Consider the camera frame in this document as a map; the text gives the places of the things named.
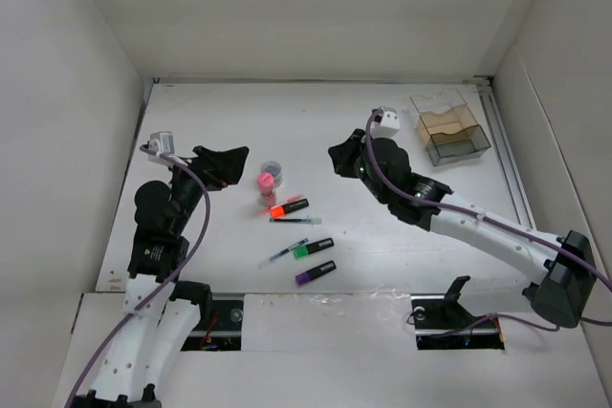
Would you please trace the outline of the purple highlighter marker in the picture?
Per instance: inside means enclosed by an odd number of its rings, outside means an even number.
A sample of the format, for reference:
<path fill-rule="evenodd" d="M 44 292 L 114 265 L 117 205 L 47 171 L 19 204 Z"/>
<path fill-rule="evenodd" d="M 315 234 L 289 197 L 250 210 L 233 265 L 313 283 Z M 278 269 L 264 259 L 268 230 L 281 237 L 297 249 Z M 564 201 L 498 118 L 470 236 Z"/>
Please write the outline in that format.
<path fill-rule="evenodd" d="M 322 263 L 314 268 L 307 269 L 301 273 L 299 273 L 295 277 L 295 283 L 299 286 L 305 286 L 318 278 L 328 274 L 329 272 L 333 272 L 337 269 L 336 263 L 333 260 L 330 260 L 326 263 Z"/>

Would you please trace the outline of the green highlighter marker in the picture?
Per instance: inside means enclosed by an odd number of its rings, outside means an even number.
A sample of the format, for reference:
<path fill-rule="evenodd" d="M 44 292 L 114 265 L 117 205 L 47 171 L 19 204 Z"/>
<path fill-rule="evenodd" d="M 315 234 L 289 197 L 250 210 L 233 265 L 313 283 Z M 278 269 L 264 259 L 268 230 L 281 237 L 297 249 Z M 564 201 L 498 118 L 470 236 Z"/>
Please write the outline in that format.
<path fill-rule="evenodd" d="M 335 245 L 332 238 L 325 238 L 312 243 L 296 247 L 294 249 L 294 257 L 296 259 L 304 258 L 309 255 L 313 255 L 317 252 L 331 248 Z"/>

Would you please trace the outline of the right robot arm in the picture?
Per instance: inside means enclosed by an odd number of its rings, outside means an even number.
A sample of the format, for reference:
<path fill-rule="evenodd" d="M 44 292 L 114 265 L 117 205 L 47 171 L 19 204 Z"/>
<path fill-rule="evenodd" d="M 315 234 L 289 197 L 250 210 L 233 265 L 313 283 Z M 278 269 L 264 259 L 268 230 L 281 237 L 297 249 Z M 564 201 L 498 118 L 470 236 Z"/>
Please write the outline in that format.
<path fill-rule="evenodd" d="M 448 185 L 413 172 L 394 140 L 370 139 L 361 129 L 328 154 L 337 175 L 360 180 L 399 221 L 463 242 L 520 271 L 530 281 L 522 294 L 542 319 L 568 329 L 583 321 L 597 280 L 585 235 L 557 236 L 507 222 Z"/>

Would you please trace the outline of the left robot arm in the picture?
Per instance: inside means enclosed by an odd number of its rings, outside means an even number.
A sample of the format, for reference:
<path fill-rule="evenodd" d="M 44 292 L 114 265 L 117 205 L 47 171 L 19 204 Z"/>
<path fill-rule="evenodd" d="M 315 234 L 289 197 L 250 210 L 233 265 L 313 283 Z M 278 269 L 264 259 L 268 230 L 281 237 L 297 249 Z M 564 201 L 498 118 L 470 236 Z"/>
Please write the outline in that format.
<path fill-rule="evenodd" d="M 239 183 L 250 150 L 246 146 L 213 151 L 193 149 L 180 158 L 148 142 L 142 152 L 165 164 L 169 182 L 149 181 L 135 194 L 133 238 L 122 300 L 122 319 L 87 363 L 100 365 L 86 394 L 79 376 L 68 395 L 68 407 L 159 407 L 157 394 L 188 336 L 213 315 L 207 284 L 179 276 L 203 240 L 183 235 L 199 203 L 206 205 L 201 233 L 211 213 L 210 192 Z"/>

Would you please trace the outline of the orange highlighter marker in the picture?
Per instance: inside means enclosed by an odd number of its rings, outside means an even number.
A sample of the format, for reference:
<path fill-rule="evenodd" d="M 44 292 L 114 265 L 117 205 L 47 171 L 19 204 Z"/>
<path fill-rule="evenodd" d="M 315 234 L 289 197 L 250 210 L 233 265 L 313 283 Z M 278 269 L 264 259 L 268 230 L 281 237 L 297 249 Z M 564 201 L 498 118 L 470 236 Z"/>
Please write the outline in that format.
<path fill-rule="evenodd" d="M 277 205 L 270 209 L 270 216 L 273 219 L 278 219 L 286 215 L 295 213 L 304 208 L 307 208 L 309 205 L 309 201 L 305 198 L 295 200 L 286 204 Z"/>

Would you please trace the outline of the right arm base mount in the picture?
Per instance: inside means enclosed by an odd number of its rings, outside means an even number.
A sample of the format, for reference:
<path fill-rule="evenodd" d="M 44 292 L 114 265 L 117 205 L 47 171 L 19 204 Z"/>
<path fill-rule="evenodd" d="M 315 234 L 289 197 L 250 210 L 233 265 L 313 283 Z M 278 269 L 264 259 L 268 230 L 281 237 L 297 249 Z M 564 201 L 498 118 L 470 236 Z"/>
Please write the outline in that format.
<path fill-rule="evenodd" d="M 498 321 L 475 316 L 459 303 L 469 280 L 468 275 L 457 277 L 443 293 L 410 295 L 406 324 L 414 327 L 419 351 L 505 349 Z"/>

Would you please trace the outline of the pink cap lead tube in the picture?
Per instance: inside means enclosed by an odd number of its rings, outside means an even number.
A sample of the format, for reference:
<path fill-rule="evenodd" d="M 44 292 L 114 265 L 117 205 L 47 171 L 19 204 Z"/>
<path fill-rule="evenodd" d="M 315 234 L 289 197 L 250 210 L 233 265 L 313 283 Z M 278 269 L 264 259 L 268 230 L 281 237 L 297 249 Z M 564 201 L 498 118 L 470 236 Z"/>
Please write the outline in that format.
<path fill-rule="evenodd" d="M 276 205 L 276 192 L 274 177 L 269 172 L 260 173 L 257 177 L 259 202 L 266 208 Z"/>

